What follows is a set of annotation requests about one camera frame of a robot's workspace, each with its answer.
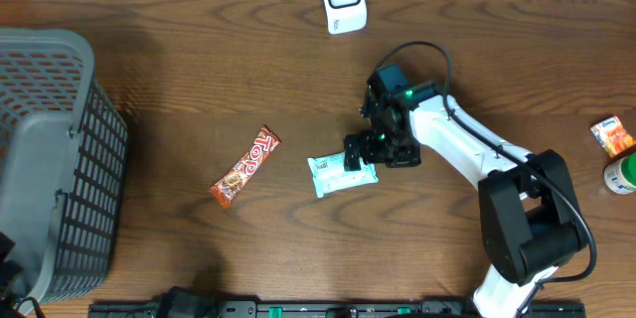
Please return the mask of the teal wet wipes pack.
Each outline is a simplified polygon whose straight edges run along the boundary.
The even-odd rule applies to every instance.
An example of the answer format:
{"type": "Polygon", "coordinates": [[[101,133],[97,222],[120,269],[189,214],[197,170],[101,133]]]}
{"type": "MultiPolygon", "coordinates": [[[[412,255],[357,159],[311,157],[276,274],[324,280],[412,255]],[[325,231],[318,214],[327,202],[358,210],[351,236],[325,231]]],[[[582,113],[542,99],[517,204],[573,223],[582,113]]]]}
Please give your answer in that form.
{"type": "Polygon", "coordinates": [[[375,165],[365,164],[362,159],[359,160],[359,170],[347,171],[344,166],[344,152],[324,157],[309,157],[307,163],[318,198],[336,191],[379,181],[375,165]]]}

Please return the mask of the red Top chocolate bar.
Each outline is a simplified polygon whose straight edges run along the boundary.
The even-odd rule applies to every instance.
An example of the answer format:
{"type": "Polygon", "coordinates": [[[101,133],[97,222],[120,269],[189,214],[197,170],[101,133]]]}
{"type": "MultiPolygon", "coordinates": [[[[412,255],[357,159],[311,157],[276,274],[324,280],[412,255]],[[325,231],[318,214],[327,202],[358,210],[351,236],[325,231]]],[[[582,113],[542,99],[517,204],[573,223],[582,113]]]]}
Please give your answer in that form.
{"type": "Polygon", "coordinates": [[[238,193],[279,144],[280,138],[269,127],[262,125],[249,150],[225,176],[210,188],[209,193],[223,208],[228,209],[238,193]]]}

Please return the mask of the orange Kleenex tissue pack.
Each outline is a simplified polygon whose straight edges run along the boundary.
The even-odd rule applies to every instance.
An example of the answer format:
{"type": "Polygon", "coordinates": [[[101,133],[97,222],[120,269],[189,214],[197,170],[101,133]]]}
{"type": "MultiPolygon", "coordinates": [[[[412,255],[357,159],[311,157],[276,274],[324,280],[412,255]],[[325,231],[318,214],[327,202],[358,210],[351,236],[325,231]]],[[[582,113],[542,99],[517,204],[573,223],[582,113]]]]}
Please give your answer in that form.
{"type": "Polygon", "coordinates": [[[610,158],[614,158],[635,145],[617,116],[611,116],[592,125],[590,131],[610,158]]]}

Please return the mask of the green lid jar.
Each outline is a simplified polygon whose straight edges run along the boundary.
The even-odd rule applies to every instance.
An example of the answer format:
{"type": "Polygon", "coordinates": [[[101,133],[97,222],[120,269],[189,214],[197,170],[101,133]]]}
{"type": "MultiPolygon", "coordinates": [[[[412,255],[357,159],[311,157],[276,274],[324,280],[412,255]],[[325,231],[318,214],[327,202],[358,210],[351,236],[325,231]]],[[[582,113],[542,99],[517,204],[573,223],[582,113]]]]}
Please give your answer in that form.
{"type": "Polygon", "coordinates": [[[604,169],[603,179],[610,191],[620,195],[636,191],[635,160],[635,154],[630,154],[604,169]]]}

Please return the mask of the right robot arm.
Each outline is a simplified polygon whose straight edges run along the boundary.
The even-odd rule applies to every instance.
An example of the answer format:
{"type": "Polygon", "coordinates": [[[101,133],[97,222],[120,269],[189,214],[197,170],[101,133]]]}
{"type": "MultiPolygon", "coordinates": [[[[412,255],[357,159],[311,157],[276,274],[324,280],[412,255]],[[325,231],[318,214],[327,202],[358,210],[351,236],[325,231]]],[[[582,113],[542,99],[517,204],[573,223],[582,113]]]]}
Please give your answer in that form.
{"type": "Polygon", "coordinates": [[[534,154],[494,134],[433,84],[369,80],[370,130],[345,139],[345,167],[420,164],[421,147],[442,156],[478,193],[481,237],[491,266],[472,296],[482,317],[521,317],[557,269],[595,249],[567,166],[552,150],[534,154]]]}

